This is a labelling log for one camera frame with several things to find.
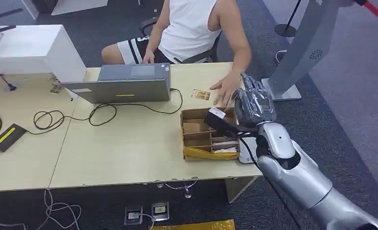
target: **desk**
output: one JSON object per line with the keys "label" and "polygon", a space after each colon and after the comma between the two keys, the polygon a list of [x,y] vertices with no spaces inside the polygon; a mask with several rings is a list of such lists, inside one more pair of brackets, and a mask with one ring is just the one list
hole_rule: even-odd
{"label": "desk", "polygon": [[[193,89],[207,90],[231,69],[231,63],[171,65],[171,87],[182,92],[182,109],[213,106],[191,97]],[[100,68],[88,69],[85,81],[97,80]],[[145,103],[160,111],[179,107],[178,92],[169,102]],[[73,116],[86,118],[93,105],[78,99]],[[96,112],[94,123],[110,118],[114,109]],[[119,107],[108,124],[94,127],[71,121],[50,188],[142,184],[170,181],[226,179],[233,201],[261,172],[238,161],[186,162],[182,155],[180,112],[157,114],[137,106]]]}
{"label": "desk", "polygon": [[[70,101],[65,90],[59,94],[50,93],[52,82],[47,80],[50,77],[51,74],[5,76],[8,82],[18,83],[18,89],[13,92],[4,90],[6,84],[0,78],[0,116],[3,122],[0,134],[12,123],[39,132],[34,127],[33,117],[41,110],[58,109],[64,114],[72,114],[75,102]],[[0,191],[47,188],[68,126],[69,120],[66,119],[53,132],[40,136],[26,133],[5,153],[0,153]]]}

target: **yellow label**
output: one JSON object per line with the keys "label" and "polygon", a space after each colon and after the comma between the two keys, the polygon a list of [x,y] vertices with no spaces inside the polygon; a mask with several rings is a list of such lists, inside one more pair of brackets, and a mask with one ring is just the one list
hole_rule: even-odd
{"label": "yellow label", "polygon": [[5,140],[12,132],[14,132],[15,128],[13,127],[12,129],[10,129],[4,136],[1,137],[0,139],[0,143]]}
{"label": "yellow label", "polygon": [[118,94],[116,97],[133,97],[135,94]]}

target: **robotic arm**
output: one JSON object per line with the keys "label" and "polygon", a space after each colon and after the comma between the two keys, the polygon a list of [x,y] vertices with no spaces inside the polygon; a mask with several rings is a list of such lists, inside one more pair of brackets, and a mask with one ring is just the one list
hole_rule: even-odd
{"label": "robotic arm", "polygon": [[272,99],[262,84],[245,74],[243,82],[245,90],[238,89],[233,95],[239,125],[212,112],[205,123],[228,137],[255,137],[256,166],[297,204],[309,209],[322,229],[378,230],[378,219],[339,193],[285,127],[273,122]]}

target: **power outlet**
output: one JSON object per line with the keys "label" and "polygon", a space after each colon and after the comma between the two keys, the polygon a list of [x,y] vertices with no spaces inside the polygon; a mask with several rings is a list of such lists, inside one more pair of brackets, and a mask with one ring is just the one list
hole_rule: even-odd
{"label": "power outlet", "polygon": [[130,206],[125,208],[124,225],[142,224],[142,206]]}

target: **man's hand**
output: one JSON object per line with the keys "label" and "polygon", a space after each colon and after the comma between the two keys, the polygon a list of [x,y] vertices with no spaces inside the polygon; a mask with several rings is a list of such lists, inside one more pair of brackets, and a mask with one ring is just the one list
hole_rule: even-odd
{"label": "man's hand", "polygon": [[240,87],[241,75],[237,71],[231,71],[227,76],[218,81],[212,87],[211,90],[219,89],[216,99],[213,104],[216,105],[221,103],[223,107],[227,107],[228,103],[231,101],[231,95],[234,90]]}
{"label": "man's hand", "polygon": [[144,64],[148,64],[148,63],[153,64],[154,63],[154,59],[155,59],[155,55],[154,55],[153,51],[147,50],[145,52],[144,58],[142,59],[142,62]]}

